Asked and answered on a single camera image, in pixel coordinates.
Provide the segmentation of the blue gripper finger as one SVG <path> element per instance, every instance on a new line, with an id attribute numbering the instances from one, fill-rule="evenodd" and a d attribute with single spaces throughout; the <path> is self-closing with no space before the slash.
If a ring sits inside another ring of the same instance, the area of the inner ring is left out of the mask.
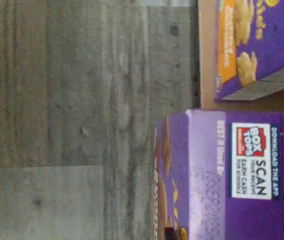
<path id="1" fill-rule="evenodd" d="M 178 230 L 175 230 L 173 227 L 166 227 L 165 240 L 180 240 L 180 235 Z"/>

